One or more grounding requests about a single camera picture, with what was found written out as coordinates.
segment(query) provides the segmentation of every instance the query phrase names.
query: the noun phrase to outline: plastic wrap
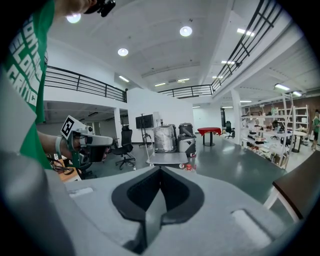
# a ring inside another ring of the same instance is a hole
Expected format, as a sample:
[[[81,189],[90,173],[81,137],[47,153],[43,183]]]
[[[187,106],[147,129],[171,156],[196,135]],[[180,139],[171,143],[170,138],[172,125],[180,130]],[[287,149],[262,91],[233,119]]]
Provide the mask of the plastic wrap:
[[[172,153],[176,151],[176,138],[173,126],[162,125],[153,130],[156,153]]]

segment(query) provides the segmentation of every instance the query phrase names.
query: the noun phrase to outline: television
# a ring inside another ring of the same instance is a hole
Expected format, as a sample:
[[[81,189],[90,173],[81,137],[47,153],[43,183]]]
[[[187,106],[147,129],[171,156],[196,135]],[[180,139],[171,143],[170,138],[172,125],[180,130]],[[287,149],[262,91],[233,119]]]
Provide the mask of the television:
[[[154,127],[154,116],[152,114],[139,116],[135,118],[135,125],[137,129],[153,128]]]

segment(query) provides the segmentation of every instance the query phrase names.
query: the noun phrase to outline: standing person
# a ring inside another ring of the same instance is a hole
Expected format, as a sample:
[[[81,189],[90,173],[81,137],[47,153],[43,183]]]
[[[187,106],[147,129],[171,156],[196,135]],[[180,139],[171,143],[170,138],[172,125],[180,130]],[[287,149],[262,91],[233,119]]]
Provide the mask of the standing person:
[[[45,154],[56,153],[57,140],[57,136],[40,133],[36,128],[36,124],[45,121],[47,34],[54,20],[72,14],[85,13],[95,4],[97,0],[48,0],[17,31],[3,62],[4,70],[13,88],[27,103],[26,107],[31,108],[37,116],[22,143],[20,153],[37,160],[45,169],[51,169]],[[80,147],[78,139],[74,140],[73,146]],[[72,158],[65,139],[61,140],[59,147],[62,155]]]
[[[319,127],[320,127],[319,110],[316,109],[315,110],[314,119],[312,120],[312,128],[313,128],[313,134],[314,134],[314,139],[313,139],[313,143],[312,143],[312,146],[311,146],[312,150],[316,150],[317,149]]]

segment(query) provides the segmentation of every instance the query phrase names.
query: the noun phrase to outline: chair backrest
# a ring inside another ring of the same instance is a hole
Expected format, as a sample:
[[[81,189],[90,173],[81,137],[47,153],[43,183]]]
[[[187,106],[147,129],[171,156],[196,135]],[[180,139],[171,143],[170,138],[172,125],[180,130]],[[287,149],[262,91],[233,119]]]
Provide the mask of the chair backrest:
[[[129,129],[129,125],[122,127],[121,132],[121,146],[126,147],[128,152],[131,152],[134,148],[131,142],[132,130]]]
[[[227,133],[232,131],[232,129],[231,129],[231,122],[230,122],[230,121],[226,121],[226,122],[225,122],[225,131],[226,131]]]

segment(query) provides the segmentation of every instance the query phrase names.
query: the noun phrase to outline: metal railing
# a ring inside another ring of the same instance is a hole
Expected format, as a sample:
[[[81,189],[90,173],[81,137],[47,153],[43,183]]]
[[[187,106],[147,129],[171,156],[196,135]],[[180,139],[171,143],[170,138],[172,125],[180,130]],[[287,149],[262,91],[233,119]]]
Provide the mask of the metal railing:
[[[176,89],[158,91],[160,94],[168,95],[178,99],[190,98],[190,97],[202,97],[210,96],[213,93],[210,84],[194,85]]]
[[[125,103],[127,102],[126,91],[91,77],[54,66],[47,67],[44,85],[99,95]]]
[[[274,27],[274,23],[279,17],[281,11],[281,6],[278,5],[274,0],[259,1],[254,15],[244,34],[228,58],[227,63],[222,67],[219,74],[216,75],[217,78],[215,78],[211,84],[214,92],[222,86],[222,83],[226,79],[232,76],[233,72],[242,65],[247,57],[250,56],[250,53],[262,40],[266,33]],[[254,36],[247,35],[247,32],[254,33]]]

